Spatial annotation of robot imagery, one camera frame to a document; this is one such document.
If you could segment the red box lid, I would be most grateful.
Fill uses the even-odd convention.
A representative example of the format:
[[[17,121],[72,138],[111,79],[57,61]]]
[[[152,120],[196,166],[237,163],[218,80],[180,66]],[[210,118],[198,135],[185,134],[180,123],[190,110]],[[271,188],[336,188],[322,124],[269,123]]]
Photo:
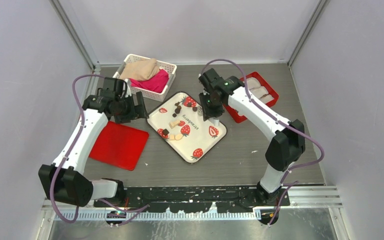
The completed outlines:
[[[89,157],[133,171],[149,139],[149,133],[123,124],[108,122],[99,134]]]

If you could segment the white oval chocolate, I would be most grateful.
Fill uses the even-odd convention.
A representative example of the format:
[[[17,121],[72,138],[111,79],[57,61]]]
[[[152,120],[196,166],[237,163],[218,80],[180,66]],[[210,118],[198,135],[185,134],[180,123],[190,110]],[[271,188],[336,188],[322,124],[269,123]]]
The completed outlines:
[[[181,133],[175,135],[175,137],[174,137],[174,139],[175,139],[176,141],[179,141],[179,140],[181,140],[182,138],[183,138],[183,135],[182,135]]]

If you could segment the red chocolate box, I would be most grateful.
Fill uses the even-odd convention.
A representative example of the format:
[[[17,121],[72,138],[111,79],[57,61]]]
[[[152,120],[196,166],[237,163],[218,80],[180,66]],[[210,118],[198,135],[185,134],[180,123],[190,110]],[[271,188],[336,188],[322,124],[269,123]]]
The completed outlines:
[[[273,107],[277,103],[279,94],[258,72],[254,71],[249,73],[246,75],[246,78],[250,92],[255,95],[261,102],[263,102],[269,108]],[[238,110],[228,105],[224,105],[224,108],[237,124],[247,120],[244,115],[240,115]]]

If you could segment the metal tongs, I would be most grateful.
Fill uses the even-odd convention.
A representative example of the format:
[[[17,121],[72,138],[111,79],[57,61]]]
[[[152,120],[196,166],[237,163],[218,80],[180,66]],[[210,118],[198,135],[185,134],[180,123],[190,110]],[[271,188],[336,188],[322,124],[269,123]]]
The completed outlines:
[[[212,122],[213,122],[214,126],[219,126],[220,125],[220,120],[218,118],[216,118],[216,117],[214,117],[212,119]]]

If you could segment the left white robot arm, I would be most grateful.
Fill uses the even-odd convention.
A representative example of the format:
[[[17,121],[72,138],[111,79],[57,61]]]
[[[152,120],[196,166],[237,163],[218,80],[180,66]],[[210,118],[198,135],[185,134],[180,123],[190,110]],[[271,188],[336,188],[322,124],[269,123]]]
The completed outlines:
[[[74,100],[80,111],[75,130],[53,162],[39,168],[38,176],[54,208],[58,203],[85,207],[89,201],[100,199],[118,207],[126,200],[123,182],[111,178],[87,179],[83,175],[86,162],[100,133],[111,119],[117,124],[124,124],[147,119],[149,115],[142,95],[133,97],[129,79],[104,77],[103,87],[84,102],[76,91],[76,83],[80,79],[81,76],[72,83]]]

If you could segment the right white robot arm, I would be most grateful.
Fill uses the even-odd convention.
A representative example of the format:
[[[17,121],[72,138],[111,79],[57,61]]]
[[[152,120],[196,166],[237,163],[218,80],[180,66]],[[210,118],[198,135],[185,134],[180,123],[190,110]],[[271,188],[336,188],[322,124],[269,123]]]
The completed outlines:
[[[235,76],[222,78],[211,68],[201,73],[198,80],[203,86],[199,100],[204,121],[218,125],[224,106],[229,106],[244,115],[269,140],[265,153],[268,166],[256,187],[259,202],[271,205],[277,199],[284,174],[306,150],[302,135],[304,124],[297,119],[289,121],[274,112]]]

